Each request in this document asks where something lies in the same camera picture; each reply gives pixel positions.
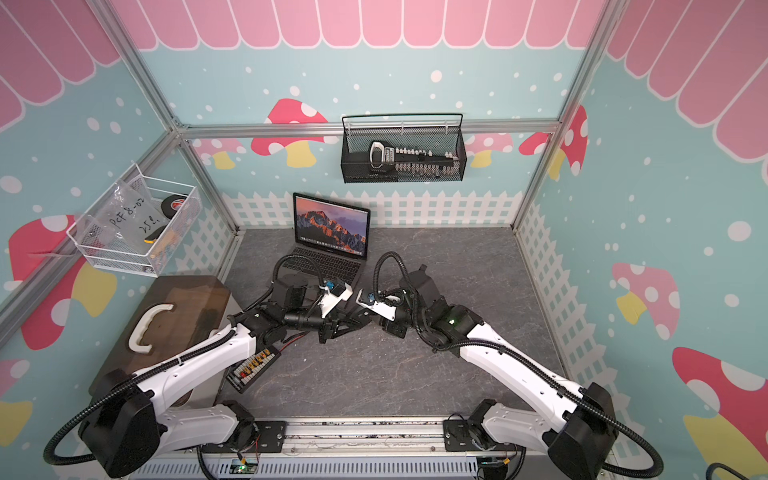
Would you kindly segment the grey laptop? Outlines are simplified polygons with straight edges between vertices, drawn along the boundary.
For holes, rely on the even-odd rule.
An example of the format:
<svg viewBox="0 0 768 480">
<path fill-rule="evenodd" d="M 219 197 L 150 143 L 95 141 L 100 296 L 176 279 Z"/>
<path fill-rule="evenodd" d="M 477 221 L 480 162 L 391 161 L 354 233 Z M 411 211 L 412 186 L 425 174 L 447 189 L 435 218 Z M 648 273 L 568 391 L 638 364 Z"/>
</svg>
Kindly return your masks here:
<svg viewBox="0 0 768 480">
<path fill-rule="evenodd" d="M 371 211 L 295 193 L 293 212 L 295 245 L 282 268 L 355 287 L 368 258 Z"/>
</svg>

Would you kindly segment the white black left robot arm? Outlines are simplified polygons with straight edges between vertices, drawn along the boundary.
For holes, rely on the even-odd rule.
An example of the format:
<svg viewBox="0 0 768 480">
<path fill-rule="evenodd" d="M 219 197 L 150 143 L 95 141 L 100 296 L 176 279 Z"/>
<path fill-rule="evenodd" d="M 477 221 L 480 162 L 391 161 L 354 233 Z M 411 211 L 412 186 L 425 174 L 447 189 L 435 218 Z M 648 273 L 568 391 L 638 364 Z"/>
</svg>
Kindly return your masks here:
<svg viewBox="0 0 768 480">
<path fill-rule="evenodd" d="M 128 475 L 169 451 L 218 445 L 237 454 L 256 446 L 262 433 L 253 415 L 235 401 L 174 411 L 174 404 L 210 378 L 253 360 L 277 359 L 274 349 L 290 330 L 315 331 L 320 342 L 366 326 L 358 305 L 368 294 L 316 273 L 274 274 L 268 290 L 211 338 L 153 366 L 102 378 L 89 406 L 65 423 L 43 450 L 52 466 L 98 462 L 111 478 Z"/>
</svg>

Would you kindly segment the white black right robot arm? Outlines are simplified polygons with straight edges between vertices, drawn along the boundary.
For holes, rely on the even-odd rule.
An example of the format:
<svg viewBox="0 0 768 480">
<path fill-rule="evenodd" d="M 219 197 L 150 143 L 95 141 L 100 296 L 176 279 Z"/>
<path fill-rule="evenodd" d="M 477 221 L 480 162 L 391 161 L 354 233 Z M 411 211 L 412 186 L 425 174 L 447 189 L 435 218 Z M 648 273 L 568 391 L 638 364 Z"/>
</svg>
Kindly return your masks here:
<svg viewBox="0 0 768 480">
<path fill-rule="evenodd" d="M 468 307 L 448 304 L 424 267 L 408 271 L 398 253 L 384 253 L 371 293 L 358 302 L 386 325 L 413 328 L 433 352 L 479 367 L 534 409 L 535 420 L 526 422 L 499 402 L 481 404 L 469 422 L 481 447 L 514 444 L 544 452 L 570 479 L 595 479 L 603 471 L 634 479 L 662 474 L 660 453 L 616 419 L 605 388 L 582 387 L 546 369 Z"/>
</svg>

